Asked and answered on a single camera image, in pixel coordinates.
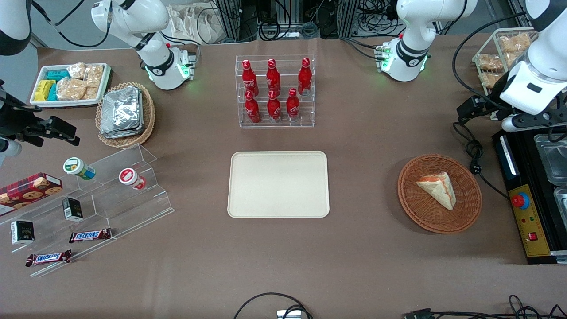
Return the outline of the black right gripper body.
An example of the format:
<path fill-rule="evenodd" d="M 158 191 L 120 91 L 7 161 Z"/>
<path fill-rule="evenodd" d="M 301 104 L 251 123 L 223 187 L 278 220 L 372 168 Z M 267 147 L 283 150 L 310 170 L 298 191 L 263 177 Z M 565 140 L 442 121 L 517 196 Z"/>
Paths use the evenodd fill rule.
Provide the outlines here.
<path fill-rule="evenodd" d="M 40 109 L 28 108 L 8 98 L 2 98 L 1 104 L 1 137 L 23 141 L 36 147 L 42 147 L 44 139 L 51 138 L 43 119 L 35 116 Z"/>

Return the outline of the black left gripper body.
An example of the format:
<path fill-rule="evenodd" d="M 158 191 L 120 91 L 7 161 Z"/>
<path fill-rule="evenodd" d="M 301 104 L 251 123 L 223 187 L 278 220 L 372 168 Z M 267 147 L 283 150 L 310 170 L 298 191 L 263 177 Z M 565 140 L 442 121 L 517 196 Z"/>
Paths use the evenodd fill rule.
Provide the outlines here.
<path fill-rule="evenodd" d="M 520 132 L 533 129 L 543 129 L 565 125 L 567 121 L 567 108 L 547 107 L 537 115 L 529 113 L 513 113 L 509 110 L 494 111 L 494 117 L 501 121 L 501 127 L 506 132 Z"/>

